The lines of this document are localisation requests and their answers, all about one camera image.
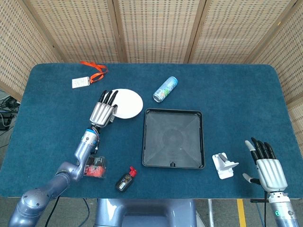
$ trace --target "black bottle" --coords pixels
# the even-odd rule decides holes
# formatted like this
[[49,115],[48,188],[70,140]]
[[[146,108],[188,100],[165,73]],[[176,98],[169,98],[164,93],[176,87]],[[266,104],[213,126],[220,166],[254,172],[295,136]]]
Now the black bottle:
[[125,192],[126,189],[133,183],[134,177],[137,175],[137,170],[135,168],[131,166],[130,170],[131,171],[129,171],[129,173],[124,174],[116,183],[116,188],[120,192]]

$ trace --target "yellow line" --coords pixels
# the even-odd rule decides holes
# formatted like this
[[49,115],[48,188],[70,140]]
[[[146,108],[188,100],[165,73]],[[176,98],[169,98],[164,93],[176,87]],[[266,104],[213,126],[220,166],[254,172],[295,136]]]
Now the yellow line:
[[243,199],[237,199],[240,227],[246,227]]

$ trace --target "red cap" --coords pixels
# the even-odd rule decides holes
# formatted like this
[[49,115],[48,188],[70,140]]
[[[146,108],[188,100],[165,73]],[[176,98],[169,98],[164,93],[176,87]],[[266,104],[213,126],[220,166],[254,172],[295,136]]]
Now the red cap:
[[135,177],[137,175],[137,170],[135,168],[133,168],[132,166],[129,167],[131,169],[131,171],[129,171],[129,175],[132,177]]

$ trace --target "robotic arm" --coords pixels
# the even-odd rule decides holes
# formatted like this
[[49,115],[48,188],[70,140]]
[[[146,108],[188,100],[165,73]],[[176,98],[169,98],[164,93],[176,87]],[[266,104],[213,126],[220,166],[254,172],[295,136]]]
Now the robotic arm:
[[260,184],[269,193],[269,204],[274,213],[278,227],[299,227],[294,209],[287,194],[283,191],[287,187],[286,178],[279,160],[276,158],[273,149],[268,143],[262,143],[251,138],[253,146],[248,140],[246,146],[250,150],[256,164],[259,179],[252,178],[247,174],[243,177],[249,183]]
[[89,119],[90,127],[84,132],[75,152],[79,164],[62,163],[56,175],[46,185],[24,193],[10,217],[9,227],[36,226],[48,203],[61,195],[69,187],[71,181],[77,182],[83,177],[89,155],[98,149],[99,130],[114,120],[113,114],[117,110],[117,105],[112,106],[112,103],[118,91],[113,95],[112,91],[109,91],[107,95],[106,92],[102,93],[97,102]]

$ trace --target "woven wall panel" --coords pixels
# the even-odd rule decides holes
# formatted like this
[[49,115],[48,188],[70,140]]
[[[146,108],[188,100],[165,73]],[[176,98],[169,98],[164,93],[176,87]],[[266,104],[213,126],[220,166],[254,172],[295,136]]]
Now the woven wall panel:
[[290,0],[212,0],[191,63],[243,63]]
[[254,63],[270,64],[277,70],[286,102],[303,93],[303,4]]
[[33,66],[58,62],[16,0],[0,0],[0,82],[21,99]]
[[119,62],[106,0],[30,0],[68,62]]
[[199,0],[119,0],[128,62],[183,63]]
[[294,132],[303,155],[303,103],[290,108],[289,115],[293,124]]

